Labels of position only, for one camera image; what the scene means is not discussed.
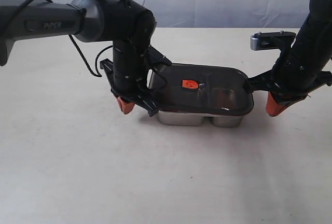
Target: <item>white table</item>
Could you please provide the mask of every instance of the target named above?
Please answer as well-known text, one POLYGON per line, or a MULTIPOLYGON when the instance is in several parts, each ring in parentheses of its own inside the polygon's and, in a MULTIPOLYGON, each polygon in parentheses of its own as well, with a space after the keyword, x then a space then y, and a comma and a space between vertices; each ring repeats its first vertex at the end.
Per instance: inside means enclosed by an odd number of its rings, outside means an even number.
MULTIPOLYGON (((254 76, 279 55, 250 50, 258 31, 157 29, 153 45, 254 76)), ((91 64, 106 45, 80 44, 91 64)), ((138 107, 124 116, 107 79, 56 37, 16 43, 0 89, 1 224, 331 223, 327 86, 277 118, 257 92, 237 129, 171 127, 138 107)))

